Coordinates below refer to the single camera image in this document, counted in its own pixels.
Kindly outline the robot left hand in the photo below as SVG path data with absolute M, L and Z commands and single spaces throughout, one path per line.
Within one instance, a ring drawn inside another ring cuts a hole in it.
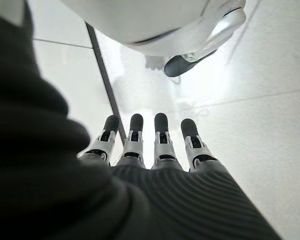
M 277 240 L 279 235 L 195 122 L 181 122 L 190 170 L 170 152 L 168 119 L 154 119 L 156 156 L 136 150 L 110 166 L 119 127 L 107 118 L 93 147 L 42 79 L 25 0 L 0 0 L 0 240 Z

